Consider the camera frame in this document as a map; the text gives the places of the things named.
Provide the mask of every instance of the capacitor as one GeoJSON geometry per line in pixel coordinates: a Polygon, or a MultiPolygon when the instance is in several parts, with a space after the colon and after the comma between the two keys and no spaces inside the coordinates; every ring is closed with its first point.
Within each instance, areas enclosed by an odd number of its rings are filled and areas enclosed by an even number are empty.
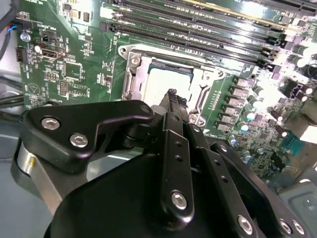
{"type": "Polygon", "coordinates": [[[235,138],[234,135],[231,135],[231,136],[228,137],[228,142],[229,142],[230,145],[232,145],[232,146],[237,145],[237,140],[236,140],[236,138],[235,138]]]}
{"type": "Polygon", "coordinates": [[[42,49],[46,48],[47,47],[47,44],[45,43],[39,43],[37,44],[35,47],[34,47],[34,51],[38,54],[41,54],[42,53],[42,49]]]}
{"type": "Polygon", "coordinates": [[[307,95],[312,94],[312,92],[313,92],[313,90],[307,85],[303,85],[301,88],[301,91],[307,95]]]}
{"type": "Polygon", "coordinates": [[[293,57],[292,63],[295,64],[298,68],[302,68],[309,63],[309,59],[295,56],[293,57]]]}
{"type": "Polygon", "coordinates": [[[262,87],[256,87],[254,89],[254,92],[260,97],[260,98],[264,98],[265,97],[265,90],[262,87]]]}
{"type": "Polygon", "coordinates": [[[282,128],[280,125],[275,125],[275,129],[282,137],[286,137],[288,134],[287,131],[284,128],[282,128]]]}
{"type": "Polygon", "coordinates": [[[252,160],[252,156],[251,156],[251,154],[250,154],[250,152],[248,150],[245,150],[242,153],[242,156],[243,156],[243,162],[245,164],[248,164],[252,160]]]}
{"type": "Polygon", "coordinates": [[[304,93],[301,93],[299,92],[297,95],[296,95],[296,98],[302,102],[305,102],[307,100],[307,96],[304,94],[304,93]]]}
{"type": "Polygon", "coordinates": [[[277,121],[282,121],[283,117],[281,116],[280,113],[278,113],[277,111],[273,110],[270,112],[270,114],[272,115],[272,117],[274,117],[277,121]]]}
{"type": "Polygon", "coordinates": [[[247,132],[249,130],[248,125],[244,121],[240,121],[238,123],[238,127],[240,128],[242,132],[247,132]]]}
{"type": "Polygon", "coordinates": [[[248,121],[254,120],[256,115],[251,110],[245,110],[244,116],[247,118],[248,121]]]}
{"type": "Polygon", "coordinates": [[[251,104],[252,107],[254,107],[255,109],[260,109],[262,106],[262,102],[258,101],[255,97],[251,96],[248,99],[249,103],[251,104]]]}
{"type": "Polygon", "coordinates": [[[296,53],[304,57],[310,57],[314,54],[314,49],[312,47],[300,46],[297,48],[296,53]]]}

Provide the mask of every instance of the chip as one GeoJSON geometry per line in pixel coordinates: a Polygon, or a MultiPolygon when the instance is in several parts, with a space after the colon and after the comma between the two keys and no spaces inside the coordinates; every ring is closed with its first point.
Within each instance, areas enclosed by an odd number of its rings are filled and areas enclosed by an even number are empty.
{"type": "Polygon", "coordinates": [[[236,84],[238,86],[240,86],[240,87],[248,87],[249,85],[253,84],[253,81],[247,80],[247,79],[244,79],[244,78],[238,78],[237,81],[236,81],[236,84]]]}
{"type": "Polygon", "coordinates": [[[277,141],[271,140],[269,144],[270,144],[270,145],[277,145],[277,141]]]}
{"type": "Polygon", "coordinates": [[[87,12],[84,12],[83,20],[84,20],[85,22],[89,22],[89,21],[90,21],[90,14],[87,13],[87,12]]]}
{"type": "Polygon", "coordinates": [[[286,98],[280,98],[280,99],[278,100],[278,103],[284,104],[285,102],[286,102],[286,98]]]}
{"type": "Polygon", "coordinates": [[[240,104],[240,100],[238,98],[228,97],[228,104],[232,106],[237,106],[240,104]]]}
{"type": "Polygon", "coordinates": [[[263,119],[262,115],[257,114],[254,118],[255,121],[261,121],[263,119]]]}
{"type": "Polygon", "coordinates": [[[223,122],[218,122],[217,123],[217,127],[216,127],[218,130],[221,130],[221,131],[228,131],[229,130],[229,126],[226,124],[226,123],[223,123],[223,122]]]}
{"type": "Polygon", "coordinates": [[[267,134],[266,134],[266,133],[262,133],[262,134],[260,135],[260,138],[261,138],[261,139],[267,138],[267,134]]]}
{"type": "Polygon", "coordinates": [[[237,112],[236,108],[231,106],[224,106],[223,111],[224,113],[229,115],[233,115],[237,112]]]}
{"type": "Polygon", "coordinates": [[[237,97],[242,97],[245,93],[245,90],[241,88],[232,88],[232,95],[237,97]]]}
{"type": "Polygon", "coordinates": [[[226,122],[226,123],[231,123],[232,122],[232,117],[231,116],[221,115],[220,118],[221,118],[222,122],[226,122]]]}
{"type": "Polygon", "coordinates": [[[92,37],[90,35],[85,35],[85,40],[86,41],[91,41],[92,37]]]}

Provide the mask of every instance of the black capacitor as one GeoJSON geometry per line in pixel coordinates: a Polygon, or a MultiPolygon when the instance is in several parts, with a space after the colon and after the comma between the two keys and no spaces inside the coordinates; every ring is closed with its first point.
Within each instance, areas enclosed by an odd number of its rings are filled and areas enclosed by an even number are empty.
{"type": "Polygon", "coordinates": [[[304,93],[301,93],[299,92],[297,95],[296,95],[296,98],[302,102],[305,102],[307,100],[307,96],[304,94],[304,93]]]}
{"type": "Polygon", "coordinates": [[[275,130],[282,136],[282,137],[286,137],[287,136],[287,131],[281,127],[280,125],[275,125],[275,130]]]}
{"type": "Polygon", "coordinates": [[[283,117],[281,116],[280,113],[278,113],[277,111],[273,110],[270,113],[272,115],[272,117],[274,117],[277,121],[282,121],[283,117]]]}
{"type": "Polygon", "coordinates": [[[301,87],[301,91],[302,91],[303,93],[307,94],[307,95],[312,94],[312,92],[313,92],[312,88],[310,88],[310,87],[307,86],[307,85],[303,85],[303,86],[301,87]]]}
{"type": "Polygon", "coordinates": [[[308,65],[304,71],[304,76],[310,79],[317,79],[317,65],[308,65]]]}

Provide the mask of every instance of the green circuit board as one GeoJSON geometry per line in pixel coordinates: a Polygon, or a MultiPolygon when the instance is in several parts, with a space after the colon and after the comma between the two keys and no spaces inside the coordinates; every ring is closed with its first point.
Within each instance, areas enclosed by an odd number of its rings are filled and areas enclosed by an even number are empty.
{"type": "MultiPolygon", "coordinates": [[[[317,21],[310,13],[303,15],[285,4],[274,8],[261,1],[199,2],[251,14],[284,28],[181,0],[21,0],[18,19],[32,23],[23,30],[30,40],[19,38],[18,43],[27,54],[27,61],[21,62],[26,109],[47,101],[69,105],[121,100],[127,66],[127,60],[119,54],[122,46],[143,44],[199,57],[212,61],[212,67],[223,74],[212,82],[201,113],[206,120],[202,126],[205,135],[219,139],[234,135],[237,150],[248,150],[253,157],[250,164],[256,173],[260,177],[272,173],[269,158],[281,150],[285,138],[274,129],[276,121],[268,109],[283,114],[285,122],[290,109],[300,111],[303,105],[280,92],[286,81],[296,79],[313,90],[317,84],[287,60],[296,54],[293,49],[274,46],[267,39],[278,39],[291,28],[292,37],[301,38],[294,49],[299,44],[314,47],[317,21]],[[260,60],[268,61],[263,48],[278,51],[278,57],[271,59],[281,65],[278,75],[259,65],[260,60]],[[219,129],[219,115],[239,78],[249,84],[239,96],[229,126],[219,129]],[[259,98],[254,92],[258,86],[266,91],[266,97],[259,98]],[[253,108],[248,101],[251,96],[264,106],[253,108]],[[246,110],[262,119],[248,121],[246,110]],[[241,122],[249,126],[247,132],[241,131],[241,122]]],[[[314,63],[315,59],[309,58],[307,64],[314,63]]]]}

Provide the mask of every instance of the hole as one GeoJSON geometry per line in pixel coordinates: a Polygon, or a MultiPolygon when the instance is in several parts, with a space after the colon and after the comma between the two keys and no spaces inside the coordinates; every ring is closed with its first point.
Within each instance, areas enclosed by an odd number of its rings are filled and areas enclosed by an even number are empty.
{"type": "Polygon", "coordinates": [[[222,178],[222,181],[229,182],[229,180],[225,176],[221,176],[221,178],[222,178]]]}
{"type": "Polygon", "coordinates": [[[120,49],[120,52],[121,52],[123,55],[125,55],[125,54],[127,53],[127,49],[126,49],[126,48],[121,48],[121,49],[120,49]]]}
{"type": "Polygon", "coordinates": [[[177,159],[178,162],[183,162],[182,157],[180,157],[179,155],[176,155],[175,158],[177,159]]]}

